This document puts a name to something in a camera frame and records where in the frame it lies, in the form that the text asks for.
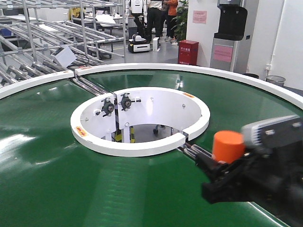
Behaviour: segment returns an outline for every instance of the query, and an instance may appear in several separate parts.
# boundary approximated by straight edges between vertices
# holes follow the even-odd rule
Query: green conveyor belt
[[[191,143],[207,150],[218,130],[303,116],[276,96],[213,76],[132,70],[87,78],[111,91],[169,87],[201,98],[210,108],[210,125]],[[0,100],[0,227],[284,226],[250,203],[208,204],[200,191],[207,178],[177,150],[126,158],[83,147],[71,133],[70,116],[92,97],[62,80]]]

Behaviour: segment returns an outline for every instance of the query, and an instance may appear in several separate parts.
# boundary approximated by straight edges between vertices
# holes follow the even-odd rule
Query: red fire extinguisher box
[[[179,42],[178,64],[197,65],[199,42],[181,40]]]

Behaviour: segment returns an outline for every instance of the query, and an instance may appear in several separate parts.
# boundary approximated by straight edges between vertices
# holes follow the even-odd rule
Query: trash can
[[[266,82],[278,85],[280,87],[283,87],[284,82],[286,81],[286,79],[284,77],[281,77],[281,76],[266,76],[265,78],[266,78],[265,79]]]

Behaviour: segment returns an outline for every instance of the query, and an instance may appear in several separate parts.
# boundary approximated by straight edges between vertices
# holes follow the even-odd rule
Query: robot
[[[147,27],[147,0],[125,0],[125,24],[128,26],[128,17],[130,11],[135,17],[134,22],[138,28],[138,35],[145,37],[144,28]],[[143,20],[140,21],[139,16],[143,15]]]
[[[150,50],[151,45],[140,35],[134,34],[133,37],[129,40],[128,51],[131,53],[148,52]]]
[[[287,224],[303,226],[303,119],[266,119],[241,131],[246,152],[231,164],[196,156],[210,180],[202,183],[202,197],[210,204],[254,201]]]

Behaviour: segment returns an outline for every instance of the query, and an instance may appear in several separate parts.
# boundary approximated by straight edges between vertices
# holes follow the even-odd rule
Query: gray floor
[[[113,31],[113,35],[121,35],[121,31]],[[178,63],[178,46],[173,46],[170,42],[165,42],[165,29],[163,30],[163,37],[160,38],[159,51],[131,53],[126,48],[125,59],[126,63]],[[124,55],[123,43],[114,43],[114,52]],[[107,64],[124,63],[124,59],[112,55],[111,59],[103,60]]]

